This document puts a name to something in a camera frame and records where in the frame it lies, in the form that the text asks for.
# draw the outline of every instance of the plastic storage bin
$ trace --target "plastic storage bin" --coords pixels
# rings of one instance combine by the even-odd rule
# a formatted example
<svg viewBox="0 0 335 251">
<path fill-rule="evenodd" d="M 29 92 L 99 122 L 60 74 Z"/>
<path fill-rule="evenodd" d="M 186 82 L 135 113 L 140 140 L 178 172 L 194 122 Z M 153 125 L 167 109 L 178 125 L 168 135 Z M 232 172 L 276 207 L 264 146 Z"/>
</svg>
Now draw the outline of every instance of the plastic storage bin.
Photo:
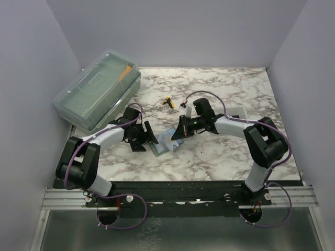
<svg viewBox="0 0 335 251">
<path fill-rule="evenodd" d="M 140 88 L 135 62 L 108 50 L 53 100 L 59 115 L 86 132 L 114 120 Z"/>
</svg>

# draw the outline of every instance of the white marble surface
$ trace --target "white marble surface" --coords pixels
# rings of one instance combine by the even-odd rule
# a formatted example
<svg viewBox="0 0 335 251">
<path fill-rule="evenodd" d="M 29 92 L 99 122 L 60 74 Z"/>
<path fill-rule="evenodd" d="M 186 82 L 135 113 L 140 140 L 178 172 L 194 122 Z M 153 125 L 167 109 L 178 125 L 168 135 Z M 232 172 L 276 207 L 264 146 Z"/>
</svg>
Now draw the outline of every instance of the white marble surface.
<svg viewBox="0 0 335 251">
<path fill-rule="evenodd" d="M 265 69 L 141 69 L 141 88 L 132 101 L 150 108 L 166 96 L 176 108 L 159 106 L 146 112 L 155 134 L 176 127 L 181 114 L 178 106 L 187 94 L 208 90 L 220 96 L 227 106 L 245 105 L 249 119 L 270 117 L 284 131 L 275 98 Z M 215 97 L 205 95 L 214 110 L 221 104 Z M 80 130 L 75 135 L 83 136 Z M 176 152 L 156 157 L 150 147 L 146 152 L 132 152 L 130 145 L 121 142 L 100 155 L 98 173 L 108 180 L 242 180 L 250 171 L 252 158 L 243 139 L 205 132 L 185 139 Z M 270 179 L 299 180 L 293 158 L 277 167 Z"/>
</svg>

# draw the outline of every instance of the purple cable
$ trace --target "purple cable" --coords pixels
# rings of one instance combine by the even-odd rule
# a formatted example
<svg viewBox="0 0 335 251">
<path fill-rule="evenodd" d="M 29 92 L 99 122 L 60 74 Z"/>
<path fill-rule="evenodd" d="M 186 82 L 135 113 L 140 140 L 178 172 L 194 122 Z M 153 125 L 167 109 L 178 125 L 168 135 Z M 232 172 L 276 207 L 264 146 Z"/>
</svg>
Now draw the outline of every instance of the purple cable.
<svg viewBox="0 0 335 251">
<path fill-rule="evenodd" d="M 238 118 L 233 118 L 233 117 L 228 116 L 228 115 L 227 115 L 227 110 L 226 110 L 226 105 L 225 105 L 225 103 L 223 102 L 223 100 L 222 100 L 219 96 L 217 96 L 216 94 L 211 93 L 211 92 L 209 92 L 209 91 L 207 91 L 207 90 L 197 90 L 197 91 L 195 91 L 195 92 L 192 92 L 191 94 L 189 94 L 189 95 L 186 97 L 186 100 L 187 100 L 190 96 L 192 96 L 192 95 L 194 95 L 194 94 L 196 94 L 196 93 L 208 93 L 208 94 L 213 95 L 213 96 L 216 97 L 217 99 L 219 99 L 220 102 L 221 102 L 221 104 L 222 104 L 222 106 L 224 107 L 224 114 L 225 114 L 225 117 L 226 117 L 227 119 L 232 120 L 232 121 L 236 121 L 236 122 L 243 122 L 243 123 L 250 123 L 250 124 L 260 124 L 260 125 L 262 125 L 262 126 L 264 126 L 264 127 L 270 128 L 271 130 L 273 130 L 273 131 L 279 133 L 279 134 L 285 139 L 285 141 L 286 141 L 286 143 L 287 143 L 287 145 L 288 145 L 288 156 L 287 156 L 285 159 L 283 159 L 282 161 L 277 162 L 276 164 L 274 164 L 274 165 L 271 167 L 271 169 L 270 169 L 269 173 L 267 174 L 267 176 L 266 176 L 264 182 L 267 182 L 268 178 L 270 177 L 270 175 L 271 175 L 271 173 L 272 173 L 272 170 L 273 170 L 276 166 L 279 166 L 279 165 L 285 163 L 286 161 L 289 160 L 289 158 L 291 158 L 291 156 L 292 156 L 292 146 L 291 146 L 291 144 L 290 144 L 290 142 L 289 142 L 287 136 L 286 136 L 284 133 L 282 133 L 282 132 L 279 131 L 278 129 L 276 129 L 276 128 L 274 128 L 274 127 L 268 125 L 268 124 L 265 124 L 265 123 L 263 123 L 263 122 L 259 122 L 259 121 L 255 121 L 255 120 L 238 119 Z"/>
<path fill-rule="evenodd" d="M 292 201 L 291 201 L 291 198 L 290 198 L 288 192 L 286 191 L 286 189 L 285 189 L 282 185 L 280 185 L 280 184 L 278 184 L 278 183 L 276 183 L 276 182 L 270 182 L 270 183 L 268 183 L 268 184 L 266 185 L 266 188 L 268 188 L 270 185 L 276 185 L 276 186 L 279 186 L 279 187 L 286 193 L 287 198 L 288 198 L 288 202 L 289 202 L 289 212 L 288 212 L 288 215 L 286 216 L 286 218 L 285 218 L 281 223 L 278 223 L 278 224 L 275 224 L 275 225 L 261 225 L 261 224 L 252 223 L 252 222 L 246 220 L 246 219 L 243 217 L 243 215 L 240 214 L 241 218 L 244 220 L 245 223 L 247 223 L 247 224 L 249 224 L 249 225 L 252 225 L 252 226 L 260 227 L 260 228 L 262 228 L 262 229 L 272 229 L 272 228 L 274 228 L 274 227 L 282 226 L 282 225 L 284 225 L 286 222 L 288 222 L 288 221 L 290 220 L 290 218 L 291 218 L 291 216 L 292 216 L 292 210 L 293 210 L 293 208 L 292 208 Z"/>
<path fill-rule="evenodd" d="M 132 105 L 137 105 L 137 106 L 139 106 L 139 107 L 141 108 L 141 112 L 140 112 L 140 114 L 137 116 L 137 118 L 135 118 L 134 120 L 131 120 L 131 121 L 127 122 L 127 123 L 124 123 L 124 124 L 119 124 L 119 125 L 116 125 L 116 126 L 111 127 L 111 128 L 103 129 L 103 130 L 99 131 L 98 133 L 96 133 L 94 136 L 99 136 L 99 135 L 101 135 L 101 134 L 103 134 L 103 133 L 105 133 L 105 132 L 107 132 L 107 131 L 110 131 L 110 130 L 113 130 L 113 129 L 116 129 L 116 128 L 120 128 L 120 127 L 123 127 L 123 126 L 127 126 L 127 125 L 129 125 L 129 124 L 132 124 L 132 123 L 136 122 L 138 119 L 140 119 L 141 116 L 142 116 L 142 114 L 143 114 L 143 107 L 142 107 L 140 104 L 138 104 L 138 103 L 131 103 L 128 107 L 130 107 L 130 106 L 132 106 Z M 74 153 L 72 154 L 72 157 L 71 157 L 71 159 L 70 159 L 70 161 L 69 161 L 68 167 L 67 167 L 66 172 L 65 172 L 65 177 L 64 177 L 64 187 L 65 187 L 66 190 L 70 190 L 70 188 L 69 188 L 69 186 L 68 186 L 68 179 L 69 179 L 69 174 L 70 174 L 70 168 L 71 168 L 71 166 L 72 166 L 72 164 L 73 164 L 74 158 L 77 156 L 77 154 L 78 154 L 78 152 L 80 151 L 80 149 L 81 149 L 86 143 L 88 143 L 89 141 L 91 141 L 92 139 L 94 139 L 93 136 L 90 137 L 89 139 L 85 140 L 83 143 L 81 143 L 81 144 L 78 146 L 78 148 L 77 148 L 77 149 L 74 151 Z"/>
<path fill-rule="evenodd" d="M 140 220 L 140 222 L 133 225 L 133 226 L 126 226 L 126 227 L 104 225 L 100 222 L 100 218 L 99 218 L 99 214 L 98 214 L 97 219 L 98 219 L 99 225 L 107 227 L 108 229 L 129 230 L 129 229 L 134 229 L 135 227 L 141 225 L 145 221 L 145 219 L 147 217 L 147 214 L 148 214 L 148 207 L 147 207 L 146 201 L 141 196 L 135 195 L 133 193 L 125 193 L 123 195 L 115 195 L 115 196 L 101 196 L 101 195 L 96 194 L 96 196 L 98 196 L 100 198 L 103 198 L 103 199 L 116 199 L 116 198 L 124 197 L 124 196 L 128 196 L 128 195 L 139 198 L 144 204 L 144 215 L 143 215 L 143 218 Z"/>
</svg>

